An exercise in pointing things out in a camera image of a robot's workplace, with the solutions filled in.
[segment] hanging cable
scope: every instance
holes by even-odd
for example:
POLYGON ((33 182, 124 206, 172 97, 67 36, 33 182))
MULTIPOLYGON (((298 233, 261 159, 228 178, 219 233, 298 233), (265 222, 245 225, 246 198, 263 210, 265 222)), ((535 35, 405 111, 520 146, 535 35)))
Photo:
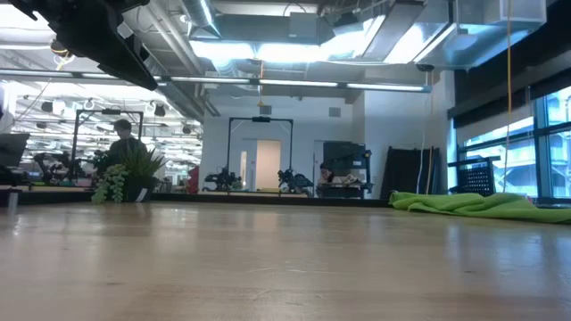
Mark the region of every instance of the hanging cable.
POLYGON ((503 188, 502 193, 506 193, 506 183, 508 182, 508 151, 509 151, 509 125, 511 124, 511 10, 512 1, 508 0, 508 127, 506 133, 506 151, 503 163, 503 188))
MULTIPOLYGON (((431 82, 430 82, 430 86, 434 85, 434 70, 430 71, 431 74, 431 82)), ((426 128, 428 125, 428 121, 430 120, 430 117, 432 117, 432 113, 434 110, 434 95, 433 95, 433 91, 430 92, 430 114, 428 115, 428 117, 426 118, 425 121, 425 125, 424 128, 422 130, 422 146, 420 147, 420 167, 418 168, 418 176, 417 176, 417 193, 420 193, 420 177, 422 176, 422 165, 424 162, 424 153, 425 153, 425 142, 426 142, 426 128)))

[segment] black frame post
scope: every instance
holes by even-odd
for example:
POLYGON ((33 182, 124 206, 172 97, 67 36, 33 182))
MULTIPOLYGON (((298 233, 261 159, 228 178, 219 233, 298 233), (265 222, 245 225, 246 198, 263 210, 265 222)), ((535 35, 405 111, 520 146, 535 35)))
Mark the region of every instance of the black frame post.
POLYGON ((232 122, 234 120, 250 120, 252 122, 262 122, 256 121, 257 119, 264 119, 263 122, 272 121, 287 121, 291 125, 291 130, 289 131, 289 169, 292 169, 292 156, 294 154, 294 120, 293 119, 272 119, 272 118, 260 118, 260 117, 230 117, 228 119, 228 145, 226 148, 226 169, 230 171, 230 142, 232 140, 232 122))

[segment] green cloth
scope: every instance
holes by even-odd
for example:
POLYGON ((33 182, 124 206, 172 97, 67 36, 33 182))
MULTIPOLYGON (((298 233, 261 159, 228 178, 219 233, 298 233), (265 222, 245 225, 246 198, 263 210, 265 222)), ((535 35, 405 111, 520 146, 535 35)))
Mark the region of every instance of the green cloth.
POLYGON ((389 204, 397 210, 418 210, 471 218, 571 224, 571 210, 538 209, 525 197, 513 193, 497 193, 488 197, 476 193, 454 195, 393 193, 389 204))

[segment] person sitting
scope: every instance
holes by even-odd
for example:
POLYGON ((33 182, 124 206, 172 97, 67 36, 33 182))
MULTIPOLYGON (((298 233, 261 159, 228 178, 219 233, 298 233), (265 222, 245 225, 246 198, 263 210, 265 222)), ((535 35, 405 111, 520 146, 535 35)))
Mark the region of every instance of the person sitting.
POLYGON ((146 151, 145 144, 131 135, 131 123, 128 120, 119 119, 115 121, 113 128, 120 140, 114 142, 109 148, 109 158, 112 164, 119 164, 121 155, 126 154, 129 149, 131 151, 135 149, 146 151))

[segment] metal frame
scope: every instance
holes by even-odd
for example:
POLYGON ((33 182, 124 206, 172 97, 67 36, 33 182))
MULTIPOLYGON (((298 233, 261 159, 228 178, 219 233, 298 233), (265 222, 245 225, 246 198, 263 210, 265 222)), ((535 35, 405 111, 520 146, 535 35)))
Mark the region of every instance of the metal frame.
MULTIPOLYGON (((81 115, 82 113, 91 113, 92 115, 95 113, 101 113, 101 114, 109 114, 108 110, 100 110, 100 111, 89 111, 89 110, 76 110, 76 115, 75 115, 75 127, 73 128, 73 145, 71 147, 71 161, 75 160, 75 154, 76 154, 76 150, 78 148, 78 131, 79 131, 79 126, 83 125, 83 122, 81 121, 81 119, 79 119, 79 115, 81 115)), ((143 134, 143 117, 144 117, 144 113, 142 111, 119 111, 119 110, 113 110, 113 114, 116 115, 121 115, 121 114, 135 114, 135 115, 139 115, 139 135, 138 135, 138 140, 141 140, 141 135, 143 134)))
POLYGON ((230 142, 232 141, 232 122, 234 120, 250 120, 251 122, 262 122, 256 121, 256 119, 265 119, 266 122, 270 123, 272 121, 287 121, 291 129, 289 131, 289 169, 292 168, 292 154, 294 153, 294 120, 293 119, 272 119, 272 118, 260 118, 260 117, 230 117, 228 121, 228 147, 226 150, 226 168, 230 171, 230 142))
MULTIPOLYGON (((528 101, 531 101, 530 88, 525 91, 528 101)), ((537 196, 540 204, 571 203, 571 198, 554 198, 553 185, 551 182, 551 156, 550 156, 550 136, 557 133, 571 131, 571 121, 549 126, 549 113, 547 109, 546 96, 535 99, 534 105, 534 129, 524 133, 510 135, 510 142, 520 142, 532 139, 535 147, 535 171, 537 179, 537 196)), ((480 144, 470 146, 459 146, 457 157, 459 160, 466 159, 466 153, 484 149, 487 147, 505 144, 506 138, 498 138, 480 144)))

